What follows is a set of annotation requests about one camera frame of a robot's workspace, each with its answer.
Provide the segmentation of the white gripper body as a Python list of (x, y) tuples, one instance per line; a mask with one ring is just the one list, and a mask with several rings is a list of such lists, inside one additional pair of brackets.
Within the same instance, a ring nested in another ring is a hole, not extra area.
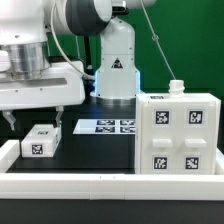
[(53, 63), (40, 79), (0, 81), (0, 111), (79, 105), (84, 99), (83, 81), (66, 62)]

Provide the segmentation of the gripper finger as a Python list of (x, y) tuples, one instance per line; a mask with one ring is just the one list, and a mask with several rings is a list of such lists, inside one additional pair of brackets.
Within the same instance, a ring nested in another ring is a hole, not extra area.
[(64, 112), (64, 106), (57, 106), (56, 107), (56, 112), (57, 112), (57, 115), (56, 115), (56, 118), (55, 118), (55, 121), (54, 121), (54, 127), (60, 127), (61, 117), (62, 117), (63, 112)]
[(3, 111), (2, 114), (3, 114), (3, 117), (9, 123), (11, 130), (14, 131), (16, 118), (13, 116), (12, 112), (11, 111)]

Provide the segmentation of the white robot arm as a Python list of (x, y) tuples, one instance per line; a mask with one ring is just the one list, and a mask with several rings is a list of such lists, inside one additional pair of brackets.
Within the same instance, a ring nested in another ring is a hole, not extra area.
[[(118, 17), (157, 0), (0, 0), (0, 112), (67, 105), (85, 99), (85, 80), (100, 100), (127, 102), (140, 93), (134, 64), (134, 29)], [(94, 76), (79, 62), (49, 61), (47, 35), (101, 37), (101, 66)]]

